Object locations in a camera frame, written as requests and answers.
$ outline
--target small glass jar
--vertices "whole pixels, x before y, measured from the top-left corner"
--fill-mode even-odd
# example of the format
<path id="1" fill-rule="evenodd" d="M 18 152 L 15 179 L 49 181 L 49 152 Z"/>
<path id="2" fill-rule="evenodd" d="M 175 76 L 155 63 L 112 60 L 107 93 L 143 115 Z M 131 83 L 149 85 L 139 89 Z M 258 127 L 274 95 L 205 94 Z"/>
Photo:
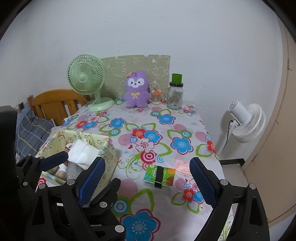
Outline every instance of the small glass jar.
<path id="1" fill-rule="evenodd" d="M 183 83 L 173 84 L 170 82 L 170 87 L 168 88 L 168 99 L 167 108 L 171 110 L 179 110 L 182 107 L 183 99 Z"/>

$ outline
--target orange lid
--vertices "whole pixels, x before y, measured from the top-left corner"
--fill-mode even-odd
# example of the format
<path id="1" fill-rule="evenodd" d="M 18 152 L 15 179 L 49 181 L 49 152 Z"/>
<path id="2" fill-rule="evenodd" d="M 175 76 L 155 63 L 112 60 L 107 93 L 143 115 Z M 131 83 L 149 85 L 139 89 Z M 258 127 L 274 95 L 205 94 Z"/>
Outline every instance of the orange lid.
<path id="1" fill-rule="evenodd" d="M 155 90 L 155 91 L 152 92 L 152 94 L 160 94 L 161 95 L 163 93 L 161 91 L 159 91 L 159 90 Z"/>

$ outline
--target green tissue package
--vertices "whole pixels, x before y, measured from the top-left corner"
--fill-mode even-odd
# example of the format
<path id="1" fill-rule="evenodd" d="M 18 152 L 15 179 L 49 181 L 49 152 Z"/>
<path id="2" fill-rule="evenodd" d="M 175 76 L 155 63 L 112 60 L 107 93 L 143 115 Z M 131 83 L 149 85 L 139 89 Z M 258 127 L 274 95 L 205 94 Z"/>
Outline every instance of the green tissue package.
<path id="1" fill-rule="evenodd" d="M 152 185 L 152 186 L 155 185 L 156 174 L 157 174 L 157 171 L 159 170 L 157 168 L 158 166 L 152 165 L 152 164 L 148 166 L 145 177 L 144 177 L 144 182 L 146 184 Z M 159 188 L 169 189 L 170 187 L 173 186 L 176 169 L 168 168 L 168 167 L 162 167 L 162 168 L 163 168 L 163 179 Z"/>

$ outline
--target table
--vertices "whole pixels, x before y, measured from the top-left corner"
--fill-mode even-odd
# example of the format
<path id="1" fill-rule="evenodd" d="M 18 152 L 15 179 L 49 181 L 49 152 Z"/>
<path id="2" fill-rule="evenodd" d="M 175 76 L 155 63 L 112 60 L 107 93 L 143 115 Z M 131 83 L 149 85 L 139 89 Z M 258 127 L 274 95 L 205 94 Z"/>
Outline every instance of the table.
<path id="1" fill-rule="evenodd" d="M 223 171 L 211 138 L 191 103 L 179 111 L 166 101 L 147 108 L 127 109 L 123 99 L 102 112 L 81 108 L 63 129 L 111 136 L 119 158 L 113 177 L 121 179 L 113 213 L 126 229 L 126 241 L 193 241 L 212 208 L 190 176 L 176 172 L 170 190 L 145 185 L 149 164 L 173 167 L 176 160 L 198 156 L 219 179 Z M 225 240 L 233 221 L 230 211 L 219 240 Z"/>

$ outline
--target fan base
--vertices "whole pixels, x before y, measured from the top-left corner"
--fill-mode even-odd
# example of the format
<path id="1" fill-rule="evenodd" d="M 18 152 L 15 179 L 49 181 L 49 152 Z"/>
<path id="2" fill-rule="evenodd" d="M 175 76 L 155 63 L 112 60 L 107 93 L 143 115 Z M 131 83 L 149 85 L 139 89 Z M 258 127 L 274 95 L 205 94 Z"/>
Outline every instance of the fan base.
<path id="1" fill-rule="evenodd" d="M 114 105 L 114 100 L 109 97 L 103 97 L 100 99 L 99 104 L 95 104 L 89 108 L 89 111 L 97 112 L 97 111 L 103 111 L 106 109 L 111 108 Z"/>

